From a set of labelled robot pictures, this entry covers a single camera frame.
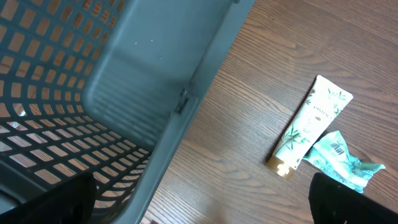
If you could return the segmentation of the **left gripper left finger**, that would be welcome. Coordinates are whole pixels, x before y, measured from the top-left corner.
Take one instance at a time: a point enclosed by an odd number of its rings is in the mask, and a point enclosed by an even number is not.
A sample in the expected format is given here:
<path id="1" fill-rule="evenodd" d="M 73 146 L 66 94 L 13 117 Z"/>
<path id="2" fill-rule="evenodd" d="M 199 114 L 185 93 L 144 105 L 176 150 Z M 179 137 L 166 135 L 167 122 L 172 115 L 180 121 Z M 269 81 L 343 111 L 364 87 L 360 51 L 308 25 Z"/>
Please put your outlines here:
<path id="1" fill-rule="evenodd" d="M 2 212 L 1 223 L 88 223 L 95 198 L 95 179 L 91 173 L 86 172 Z"/>

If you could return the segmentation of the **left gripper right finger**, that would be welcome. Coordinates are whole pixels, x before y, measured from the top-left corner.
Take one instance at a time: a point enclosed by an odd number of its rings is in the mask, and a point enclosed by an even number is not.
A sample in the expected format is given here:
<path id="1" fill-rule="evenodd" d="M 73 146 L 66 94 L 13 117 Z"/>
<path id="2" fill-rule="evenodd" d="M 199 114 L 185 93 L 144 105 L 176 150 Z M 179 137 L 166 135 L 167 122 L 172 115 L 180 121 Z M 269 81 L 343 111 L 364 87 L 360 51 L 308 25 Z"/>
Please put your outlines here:
<path id="1" fill-rule="evenodd" d="M 315 224 L 397 224 L 396 212 L 324 173 L 313 176 L 308 199 Z"/>

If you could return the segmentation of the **teal snack packet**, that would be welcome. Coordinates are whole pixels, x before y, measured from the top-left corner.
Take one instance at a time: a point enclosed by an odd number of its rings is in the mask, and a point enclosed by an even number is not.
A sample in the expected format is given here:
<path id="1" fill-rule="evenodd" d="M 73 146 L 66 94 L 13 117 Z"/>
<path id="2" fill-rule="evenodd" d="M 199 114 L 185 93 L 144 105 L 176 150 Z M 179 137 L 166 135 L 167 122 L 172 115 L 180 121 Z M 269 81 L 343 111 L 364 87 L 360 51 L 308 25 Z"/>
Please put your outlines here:
<path id="1" fill-rule="evenodd" d="M 384 164 L 362 162 L 350 154 L 346 141 L 339 131 L 323 136 L 303 159 L 327 176 L 359 193 L 364 192 L 364 188 L 375 173 L 386 168 Z"/>

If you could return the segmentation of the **white cosmetic tube gold cap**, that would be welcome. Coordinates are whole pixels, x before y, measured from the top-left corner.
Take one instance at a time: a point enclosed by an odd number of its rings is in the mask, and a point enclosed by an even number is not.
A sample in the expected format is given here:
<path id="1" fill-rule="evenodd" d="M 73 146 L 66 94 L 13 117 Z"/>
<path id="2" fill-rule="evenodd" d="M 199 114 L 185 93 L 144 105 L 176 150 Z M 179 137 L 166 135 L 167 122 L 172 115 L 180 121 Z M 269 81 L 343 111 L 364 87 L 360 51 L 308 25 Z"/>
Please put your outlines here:
<path id="1" fill-rule="evenodd" d="M 307 151 L 352 99 L 351 93 L 317 75 L 266 166 L 284 179 L 290 179 Z"/>

